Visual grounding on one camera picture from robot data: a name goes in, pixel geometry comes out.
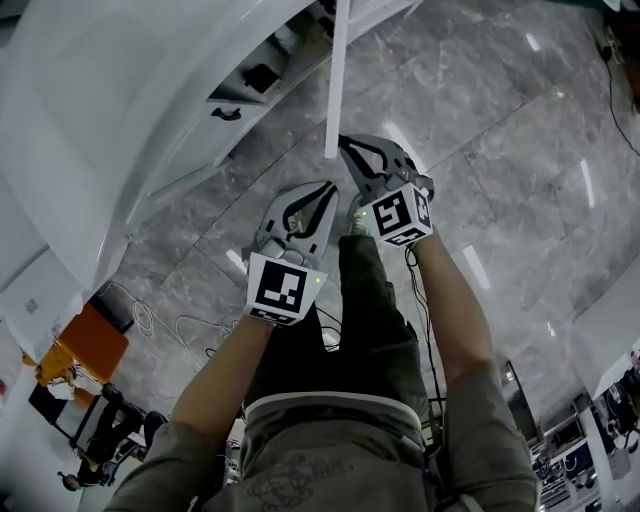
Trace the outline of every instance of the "black and white square marker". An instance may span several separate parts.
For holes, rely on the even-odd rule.
[[[280,315],[278,313],[269,313],[268,311],[263,311],[258,308],[253,308],[251,310],[251,316],[255,316],[258,318],[264,318],[265,320],[269,320],[270,322],[277,322],[279,324],[290,324],[295,320],[295,318],[290,318],[288,316]]]
[[[415,242],[418,238],[421,238],[424,235],[426,235],[426,233],[423,233],[419,229],[411,228],[404,233],[400,233],[399,235],[389,238],[387,242],[393,245],[405,245],[411,242]]]
[[[307,273],[299,268],[266,261],[255,302],[299,313]]]
[[[429,218],[429,207],[427,206],[427,198],[420,191],[414,189],[413,193],[416,197],[416,208],[418,209],[418,220],[431,229],[431,219]]]
[[[402,192],[396,192],[373,203],[373,214],[381,236],[411,224],[411,215]]]

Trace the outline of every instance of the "shirt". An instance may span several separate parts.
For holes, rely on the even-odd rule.
[[[249,411],[243,480],[202,510],[435,510],[419,430],[406,406],[313,395],[280,397]],[[538,480],[493,365],[449,387],[443,448],[441,470],[452,496],[443,510],[538,511]],[[212,485],[214,463],[196,431],[169,423],[105,511],[186,511]]]

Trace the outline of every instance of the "white pole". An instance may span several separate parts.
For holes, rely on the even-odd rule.
[[[327,134],[324,146],[324,156],[326,158],[336,158],[338,156],[340,109],[342,107],[344,64],[347,55],[350,2],[351,0],[338,0],[336,7],[336,23],[333,29],[333,51],[331,53],[331,82],[329,84]]]

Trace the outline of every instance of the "marble floor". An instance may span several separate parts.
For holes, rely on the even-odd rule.
[[[554,3],[433,0],[348,52],[343,133],[401,138],[429,170],[435,222],[536,418],[579,392],[566,333],[640,252],[640,159],[609,112],[609,78],[594,42],[601,25],[595,12]],[[640,146],[623,71],[611,66],[614,108]],[[330,179],[340,207],[319,305],[339,318],[336,244],[355,187],[341,160],[322,156],[328,78],[324,65],[247,135],[218,175],[146,222],[114,281],[172,327],[180,315],[231,326],[245,276],[229,251],[248,245],[278,190]],[[385,247],[383,260],[400,311],[420,326],[403,258]],[[119,289],[108,296],[131,307]],[[158,320],[154,327],[148,337],[130,330],[113,381],[139,405],[168,413],[224,332],[181,321],[187,355],[169,329]]]

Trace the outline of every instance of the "white cabinet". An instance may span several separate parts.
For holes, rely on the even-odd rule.
[[[217,166],[267,113],[257,103],[207,100],[153,187],[154,193],[202,167]]]

